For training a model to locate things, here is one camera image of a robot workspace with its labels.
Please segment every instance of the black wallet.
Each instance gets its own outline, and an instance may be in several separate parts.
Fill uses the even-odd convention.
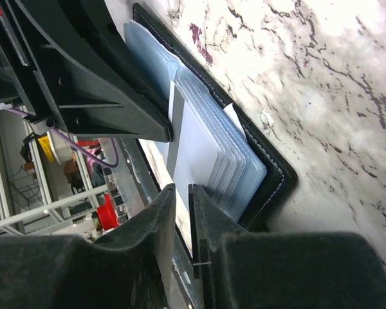
[[[170,52],[177,55],[183,64],[207,86],[215,101],[222,108],[233,103],[250,147],[267,168],[267,175],[243,212],[239,224],[252,231],[264,230],[266,218],[278,205],[283,203],[295,188],[297,184],[295,170],[154,14],[149,13],[139,3],[135,3],[133,4],[133,19],[148,29]]]

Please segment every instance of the wire basket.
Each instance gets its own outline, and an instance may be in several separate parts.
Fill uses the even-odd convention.
[[[34,174],[25,172],[26,176],[19,176],[9,180],[12,199],[15,206],[26,211],[43,205],[40,187]]]

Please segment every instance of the marble surface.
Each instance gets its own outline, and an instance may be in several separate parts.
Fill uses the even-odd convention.
[[[132,2],[106,0],[121,32]],[[386,0],[145,2],[298,172],[269,228],[357,232],[386,269]]]

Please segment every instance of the yellow object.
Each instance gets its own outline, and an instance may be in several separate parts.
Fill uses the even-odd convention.
[[[38,138],[38,141],[39,141],[40,146],[42,147],[42,149],[44,151],[44,154],[47,157],[47,160],[50,163],[53,163],[55,161],[55,158],[54,158],[53,151],[51,150],[51,147],[50,147],[49,138],[47,136],[40,137],[40,138]]]

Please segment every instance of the red stain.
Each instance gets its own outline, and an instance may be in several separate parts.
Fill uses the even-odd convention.
[[[206,48],[201,45],[200,42],[200,35],[203,33],[203,31],[201,31],[201,29],[195,24],[190,24],[189,30],[192,32],[192,40],[193,43],[196,44],[196,46],[198,47],[199,53],[204,56],[207,63],[209,63],[210,65],[213,64],[213,57],[211,56],[211,54],[208,53]]]

